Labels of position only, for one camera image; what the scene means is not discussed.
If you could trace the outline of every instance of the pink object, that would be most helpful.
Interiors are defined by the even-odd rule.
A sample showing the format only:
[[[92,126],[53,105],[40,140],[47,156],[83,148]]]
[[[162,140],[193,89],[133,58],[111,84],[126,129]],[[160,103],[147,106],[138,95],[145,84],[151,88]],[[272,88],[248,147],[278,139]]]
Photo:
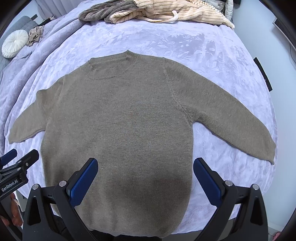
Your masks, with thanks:
[[[276,233],[276,235],[274,236],[274,238],[273,238],[272,241],[275,241],[275,240],[278,238],[278,236],[279,236],[280,234],[281,234],[281,232]]]

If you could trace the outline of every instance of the person's hand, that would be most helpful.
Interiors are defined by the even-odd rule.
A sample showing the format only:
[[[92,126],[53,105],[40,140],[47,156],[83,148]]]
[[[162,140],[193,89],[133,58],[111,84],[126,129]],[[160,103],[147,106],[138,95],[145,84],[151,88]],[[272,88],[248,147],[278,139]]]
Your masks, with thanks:
[[[11,199],[11,212],[13,215],[13,218],[11,219],[11,221],[15,226],[21,226],[22,225],[22,218],[20,216],[18,205],[15,202],[15,194],[14,193],[11,193],[10,199]],[[3,218],[2,216],[0,216],[0,218],[2,219],[5,226],[9,225],[9,221],[6,218]]]

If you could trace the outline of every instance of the sweater collar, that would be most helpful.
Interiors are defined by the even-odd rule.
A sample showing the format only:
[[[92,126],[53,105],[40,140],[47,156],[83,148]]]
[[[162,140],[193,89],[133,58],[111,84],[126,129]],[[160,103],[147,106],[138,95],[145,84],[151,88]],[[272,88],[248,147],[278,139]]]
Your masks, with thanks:
[[[129,50],[110,56],[91,58],[83,66],[85,74],[91,79],[105,79],[119,76],[128,70],[136,61],[137,54]],[[121,63],[115,67],[96,69],[93,67],[95,64],[100,64],[104,62],[110,62],[115,60],[121,60]]]

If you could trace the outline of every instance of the bed sheet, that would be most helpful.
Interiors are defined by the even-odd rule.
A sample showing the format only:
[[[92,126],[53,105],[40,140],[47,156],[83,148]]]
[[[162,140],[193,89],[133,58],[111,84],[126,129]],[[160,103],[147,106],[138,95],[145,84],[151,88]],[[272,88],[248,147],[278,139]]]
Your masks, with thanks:
[[[18,156],[40,151],[44,132],[22,143],[8,143],[15,119],[35,101],[36,92],[47,89],[60,77],[92,57],[130,50],[138,54],[175,60],[213,81],[236,97],[260,121],[277,144],[277,128],[265,81],[239,37],[229,27],[205,23],[149,23],[130,20],[111,25],[103,21],[84,23],[78,14],[102,0],[85,1],[44,28],[39,43],[24,47],[1,74],[0,153],[12,148]],[[257,183],[262,193],[269,188],[275,165],[251,157],[213,135],[200,123],[193,124],[193,160],[202,157],[212,170],[235,185]],[[42,158],[28,170],[29,183],[19,191],[28,197],[33,184],[45,186]],[[187,211],[174,233],[201,230],[215,211],[192,173],[192,191]],[[231,218],[238,212],[233,210]]]

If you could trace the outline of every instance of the gray headboard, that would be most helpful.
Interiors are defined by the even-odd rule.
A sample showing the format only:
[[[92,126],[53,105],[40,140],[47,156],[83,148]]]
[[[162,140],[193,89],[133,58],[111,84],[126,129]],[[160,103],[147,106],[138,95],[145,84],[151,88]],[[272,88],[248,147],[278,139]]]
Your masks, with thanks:
[[[4,58],[1,52],[2,44],[4,40],[10,35],[13,31],[23,29],[27,33],[34,27],[38,26],[38,24],[33,21],[28,16],[21,17],[14,25],[12,25],[5,34],[0,39],[0,72],[10,63],[11,58]]]

